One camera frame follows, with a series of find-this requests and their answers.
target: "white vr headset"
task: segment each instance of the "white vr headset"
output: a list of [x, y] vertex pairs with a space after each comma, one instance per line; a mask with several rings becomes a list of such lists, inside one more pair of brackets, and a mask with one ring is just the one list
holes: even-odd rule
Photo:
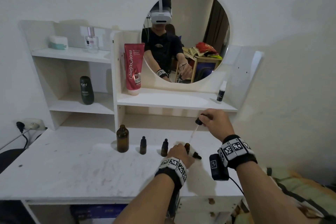
[[148, 15], [152, 24], [169, 24], [172, 11], [169, 7], [162, 7], [162, 0], [159, 0], [159, 9], [151, 10]]

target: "large amber bottle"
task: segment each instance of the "large amber bottle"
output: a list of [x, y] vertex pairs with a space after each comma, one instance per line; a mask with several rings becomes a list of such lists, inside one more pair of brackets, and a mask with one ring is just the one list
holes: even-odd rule
[[126, 152], [129, 148], [129, 132], [125, 125], [120, 125], [117, 130], [117, 151]]

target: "white wall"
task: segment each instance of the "white wall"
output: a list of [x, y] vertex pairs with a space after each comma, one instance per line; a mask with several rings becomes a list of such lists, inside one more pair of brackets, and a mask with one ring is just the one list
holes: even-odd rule
[[203, 41], [212, 2], [213, 0], [171, 0], [171, 24], [175, 27], [176, 35], [182, 36], [184, 46], [193, 47]]
[[[45, 119], [18, 22], [87, 20], [141, 29], [157, 0], [0, 0], [0, 141], [12, 120]], [[234, 123], [259, 162], [295, 168], [317, 180], [336, 173], [336, 0], [218, 0], [231, 44], [259, 46], [265, 60]]]

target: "dropper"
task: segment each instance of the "dropper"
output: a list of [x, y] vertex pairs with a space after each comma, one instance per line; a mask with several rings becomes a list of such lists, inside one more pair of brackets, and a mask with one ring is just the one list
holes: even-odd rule
[[[203, 113], [201, 113], [201, 115], [207, 116], [210, 120], [213, 119], [213, 116], [211, 114], [203, 114]], [[197, 127], [195, 128], [194, 132], [191, 134], [191, 138], [194, 136], [194, 133], [198, 129], [198, 126], [203, 124], [203, 122], [201, 122], [201, 120], [199, 118], [197, 118], [195, 120], [195, 123], [197, 124]]]

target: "black shirt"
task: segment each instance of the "black shirt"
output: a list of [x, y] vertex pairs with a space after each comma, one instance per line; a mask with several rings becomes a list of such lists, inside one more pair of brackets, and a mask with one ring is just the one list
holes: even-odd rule
[[170, 72], [172, 58], [176, 58], [178, 53], [183, 53], [182, 43], [178, 36], [170, 33], [158, 36], [151, 28], [142, 30], [141, 42], [145, 43], [145, 51], [152, 52], [153, 58], [166, 73]]

